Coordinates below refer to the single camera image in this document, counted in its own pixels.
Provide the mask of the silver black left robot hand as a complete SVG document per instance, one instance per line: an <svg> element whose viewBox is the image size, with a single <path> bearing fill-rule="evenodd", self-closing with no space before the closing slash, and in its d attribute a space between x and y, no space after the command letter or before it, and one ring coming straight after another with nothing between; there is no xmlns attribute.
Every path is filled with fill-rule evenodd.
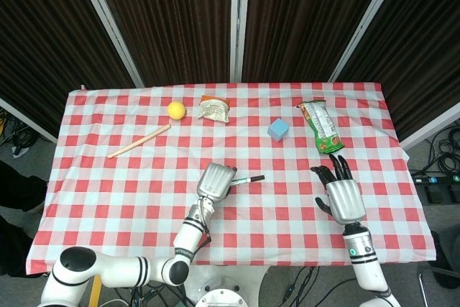
<svg viewBox="0 0 460 307"><path fill-rule="evenodd" d="M210 162L198 181L198 196L214 203L224 200L236 172L236 168Z"/></svg>

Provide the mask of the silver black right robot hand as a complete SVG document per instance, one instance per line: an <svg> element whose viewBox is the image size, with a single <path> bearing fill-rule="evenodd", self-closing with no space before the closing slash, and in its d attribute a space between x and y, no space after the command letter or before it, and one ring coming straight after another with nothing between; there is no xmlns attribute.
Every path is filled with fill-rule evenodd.
<svg viewBox="0 0 460 307"><path fill-rule="evenodd" d="M310 169L319 177L328 198L326 204L320 197L315 197L316 205L341 225L359 223L366 216L366 210L349 164L341 155L336 157L329 154L328 156L333 163L335 173L325 165Z"/></svg>

